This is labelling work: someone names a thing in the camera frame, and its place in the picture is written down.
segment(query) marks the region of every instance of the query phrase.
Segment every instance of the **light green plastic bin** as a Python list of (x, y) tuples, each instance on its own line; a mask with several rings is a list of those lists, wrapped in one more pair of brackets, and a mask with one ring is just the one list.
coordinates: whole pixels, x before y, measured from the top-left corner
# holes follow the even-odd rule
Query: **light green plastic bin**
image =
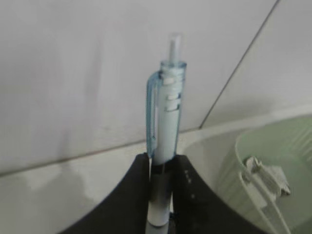
[[(243, 161), (250, 156), (264, 165), (281, 166), (291, 194), (276, 200), (253, 179)], [(246, 180), (267, 205), (250, 194)], [(217, 194), (247, 220), (273, 234), (312, 234), (312, 117), (269, 124), (240, 135), (225, 158)]]

